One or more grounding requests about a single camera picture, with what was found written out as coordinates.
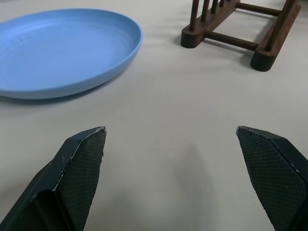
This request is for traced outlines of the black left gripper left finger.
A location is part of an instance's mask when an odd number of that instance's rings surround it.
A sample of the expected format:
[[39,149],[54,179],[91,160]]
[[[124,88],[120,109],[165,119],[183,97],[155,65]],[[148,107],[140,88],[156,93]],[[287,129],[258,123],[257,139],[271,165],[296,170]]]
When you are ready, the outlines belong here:
[[69,137],[31,180],[0,231],[83,231],[96,193],[106,128]]

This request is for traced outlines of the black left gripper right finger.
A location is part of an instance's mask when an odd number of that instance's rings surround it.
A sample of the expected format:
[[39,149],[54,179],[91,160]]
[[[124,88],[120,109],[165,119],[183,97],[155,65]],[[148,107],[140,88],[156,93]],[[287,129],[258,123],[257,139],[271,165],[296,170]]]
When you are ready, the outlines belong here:
[[308,159],[286,138],[236,130],[251,184],[275,231],[308,231]]

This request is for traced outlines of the blue plate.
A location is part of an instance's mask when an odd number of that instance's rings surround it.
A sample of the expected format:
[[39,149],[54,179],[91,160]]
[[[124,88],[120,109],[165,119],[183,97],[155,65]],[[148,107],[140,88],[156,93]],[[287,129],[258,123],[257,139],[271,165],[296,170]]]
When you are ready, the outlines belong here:
[[143,39],[131,18],[101,9],[58,9],[0,23],[0,97],[78,94],[121,74]]

